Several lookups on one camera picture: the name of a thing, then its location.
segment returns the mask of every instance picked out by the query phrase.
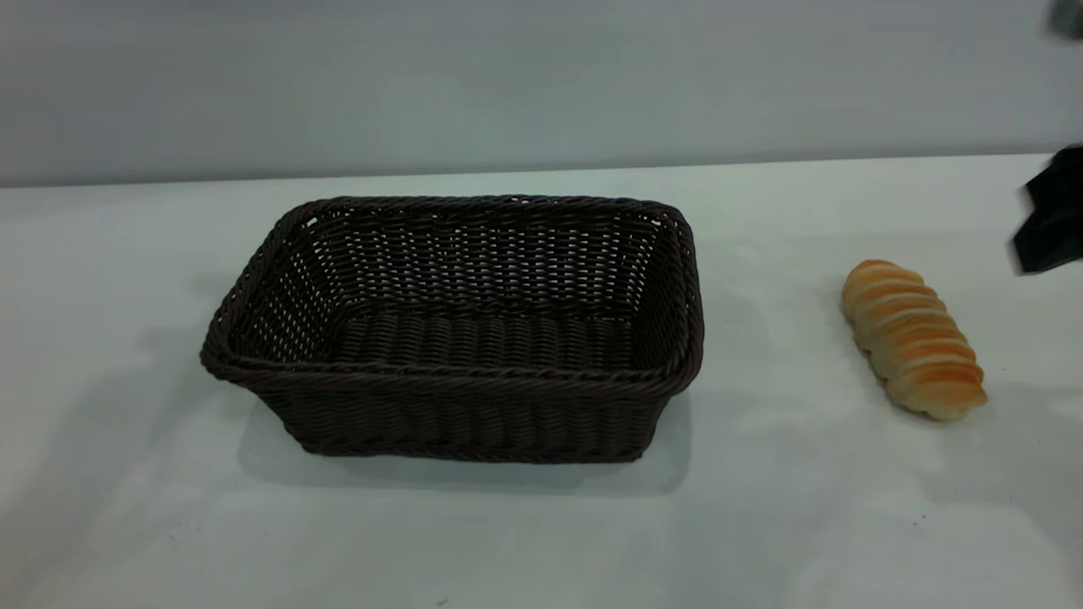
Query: black object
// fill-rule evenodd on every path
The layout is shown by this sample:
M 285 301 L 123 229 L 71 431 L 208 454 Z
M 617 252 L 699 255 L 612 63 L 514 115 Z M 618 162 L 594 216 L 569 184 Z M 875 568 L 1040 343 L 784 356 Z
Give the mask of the black object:
M 639 457 L 702 359 L 679 211 L 534 196 L 303 205 L 200 352 L 309 452 L 536 463 Z
M 1012 239 L 1019 269 L 1042 273 L 1083 258 L 1083 146 L 1054 155 L 1026 192 L 1034 209 Z
M 1048 26 L 1066 40 L 1083 40 L 1083 0 L 1054 0 Z

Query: white tablecloth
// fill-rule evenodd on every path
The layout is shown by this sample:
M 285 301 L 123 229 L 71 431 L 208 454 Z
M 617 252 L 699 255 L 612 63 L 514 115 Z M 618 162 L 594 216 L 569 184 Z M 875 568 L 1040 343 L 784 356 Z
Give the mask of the white tablecloth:
M 0 191 L 0 607 L 1083 607 L 1083 268 L 1005 247 L 1046 158 Z M 485 193 L 691 223 L 706 357 L 641 461 L 321 458 L 199 366 L 287 209 Z M 888 405 L 836 304 L 871 257 L 941 294 L 988 406 Z

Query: white wall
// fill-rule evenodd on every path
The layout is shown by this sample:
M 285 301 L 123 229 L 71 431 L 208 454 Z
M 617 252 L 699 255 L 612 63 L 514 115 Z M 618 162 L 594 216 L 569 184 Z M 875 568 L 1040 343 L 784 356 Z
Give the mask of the white wall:
M 1052 150 L 1083 47 L 1047 10 L 0 0 L 0 183 Z

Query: basket rim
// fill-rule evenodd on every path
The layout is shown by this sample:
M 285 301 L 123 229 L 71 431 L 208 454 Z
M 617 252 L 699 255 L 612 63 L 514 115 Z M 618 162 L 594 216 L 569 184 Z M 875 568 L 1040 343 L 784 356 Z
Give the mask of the basket rim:
M 230 346 L 230 334 L 240 311 L 248 304 L 253 289 L 272 269 L 277 255 L 288 246 L 285 235 L 300 223 L 308 222 L 316 213 L 327 209 L 379 209 L 384 211 L 448 209 L 514 209 L 524 210 L 548 205 L 576 205 L 584 210 L 612 210 L 614 212 L 637 211 L 656 215 L 667 219 L 678 230 L 681 268 L 684 283 L 687 325 L 684 344 L 679 345 L 669 360 L 662 366 L 648 370 L 567 370 L 537 367 L 472 367 L 472 366 L 418 366 L 394 365 L 379 362 L 274 362 L 242 355 Z M 703 359 L 703 308 L 700 294 L 699 273 L 695 264 L 695 247 L 692 231 L 683 216 L 676 208 L 653 202 L 634 198 L 611 198 L 597 196 L 544 196 L 544 195 L 484 195 L 484 196 L 340 196 L 317 199 L 298 206 L 283 216 L 252 255 L 240 276 L 222 300 L 210 322 L 207 337 L 200 350 L 203 365 L 216 377 L 246 386 L 265 387 L 279 385 L 309 385 L 310 383 L 341 385 L 349 380 L 366 386 L 390 384 L 409 385 L 416 388 L 460 389 L 486 388 L 498 390 L 514 388 L 522 384 L 547 383 L 547 390 L 556 384 L 572 392 L 595 392 L 635 390 L 648 396 L 671 396 L 683 390 L 695 377 Z

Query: bread roll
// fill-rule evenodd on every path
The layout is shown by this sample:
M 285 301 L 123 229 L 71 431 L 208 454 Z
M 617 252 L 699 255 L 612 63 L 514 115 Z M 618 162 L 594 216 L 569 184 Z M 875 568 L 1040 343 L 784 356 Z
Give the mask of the bread roll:
M 897 404 L 949 420 L 988 401 L 974 349 L 917 273 L 865 260 L 846 278 L 843 312 Z

